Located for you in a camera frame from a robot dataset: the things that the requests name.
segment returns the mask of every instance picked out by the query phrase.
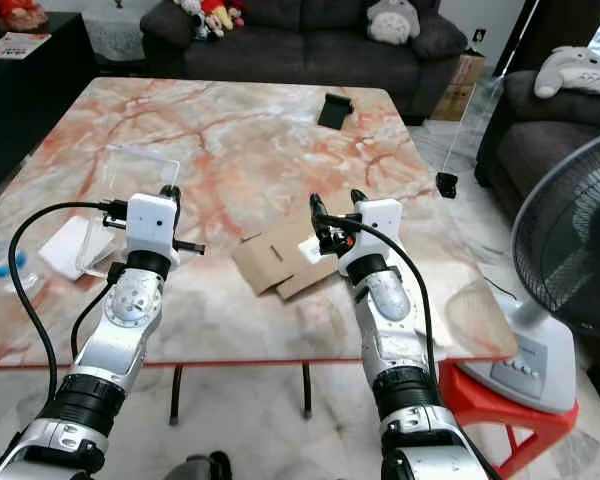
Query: red stool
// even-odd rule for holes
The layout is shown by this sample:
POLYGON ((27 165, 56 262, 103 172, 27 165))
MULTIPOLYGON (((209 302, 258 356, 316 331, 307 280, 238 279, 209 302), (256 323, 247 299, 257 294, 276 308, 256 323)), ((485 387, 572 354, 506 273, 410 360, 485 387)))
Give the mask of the red stool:
POLYGON ((496 470, 509 478, 534 458, 567 435, 578 417, 578 402, 562 415, 543 413, 498 395, 462 372, 453 361, 440 362, 440 392, 447 408, 461 426, 472 423, 499 423, 507 428, 511 456, 496 470), (513 427, 533 430, 520 445, 513 427))

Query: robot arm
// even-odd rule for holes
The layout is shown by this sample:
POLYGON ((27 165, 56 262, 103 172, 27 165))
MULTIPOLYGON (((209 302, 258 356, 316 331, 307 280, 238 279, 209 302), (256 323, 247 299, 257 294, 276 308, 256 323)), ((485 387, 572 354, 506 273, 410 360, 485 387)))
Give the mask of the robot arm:
POLYGON ((104 299, 100 322, 75 358, 55 398, 12 440, 0 480, 88 479, 104 465, 114 417, 142 366, 146 343, 162 317, 162 290, 174 249, 204 247, 174 240, 179 191, 136 194, 109 224, 126 228, 127 260, 104 299))
POLYGON ((414 273, 384 241, 354 228, 373 225, 402 247, 402 206, 368 200, 357 190, 351 198, 355 213, 337 222, 313 194, 312 224, 321 253, 338 255, 339 271, 352 286, 363 367, 381 419, 382 479, 486 480, 468 439, 439 400, 414 330, 425 308, 414 273))

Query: magazine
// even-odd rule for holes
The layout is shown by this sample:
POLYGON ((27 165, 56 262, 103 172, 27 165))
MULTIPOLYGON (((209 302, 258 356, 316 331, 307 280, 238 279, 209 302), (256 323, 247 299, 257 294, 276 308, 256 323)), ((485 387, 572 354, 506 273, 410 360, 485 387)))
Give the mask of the magazine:
POLYGON ((14 33, 7 32, 0 39, 0 58, 22 60, 31 52, 51 38, 49 33, 14 33))

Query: cardboard box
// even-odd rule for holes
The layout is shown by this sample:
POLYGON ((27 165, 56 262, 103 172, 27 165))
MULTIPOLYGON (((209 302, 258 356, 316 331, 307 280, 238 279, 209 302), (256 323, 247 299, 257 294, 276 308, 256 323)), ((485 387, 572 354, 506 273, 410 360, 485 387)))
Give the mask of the cardboard box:
POLYGON ((467 50, 460 56, 452 85, 473 85, 484 71, 485 57, 475 50, 467 50))
POLYGON ((449 85, 431 114, 431 120, 462 120, 475 85, 449 85))
MULTIPOLYGON (((353 211, 348 190, 322 200, 331 215, 353 211)), ((337 270, 335 255, 320 255, 310 215, 307 197, 306 207, 268 231, 244 238, 233 250, 231 256, 256 294, 275 286, 286 300, 337 270)))

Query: plush toy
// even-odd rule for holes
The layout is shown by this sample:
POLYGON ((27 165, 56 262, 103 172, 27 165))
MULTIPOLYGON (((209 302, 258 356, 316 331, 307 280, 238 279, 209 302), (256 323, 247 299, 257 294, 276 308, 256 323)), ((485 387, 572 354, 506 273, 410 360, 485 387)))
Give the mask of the plush toy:
POLYGON ((211 30, 216 37, 222 38, 224 37, 224 30, 222 30, 222 22, 218 18, 217 15, 207 15, 206 16, 207 26, 211 30))
POLYGON ((407 0, 380 0, 367 10, 370 38, 402 45, 420 35, 418 11, 407 0))
POLYGON ((215 15, 227 30, 233 29, 233 23, 224 6, 224 0, 202 0, 202 11, 205 15, 215 15))
POLYGON ((191 15, 193 24, 193 38, 196 40, 212 40, 215 34, 212 34, 207 26, 207 19, 202 12, 200 0, 173 0, 173 3, 179 5, 185 12, 191 15))
POLYGON ((600 56, 586 47, 555 48, 538 72, 534 92, 551 98, 561 88, 600 95, 600 56))
POLYGON ((0 30, 26 32, 46 21, 43 8, 33 0, 0 0, 0 30))
POLYGON ((244 27, 244 18, 242 18, 242 12, 244 12, 244 3, 241 0, 227 0, 227 12, 231 21, 236 27, 244 27))

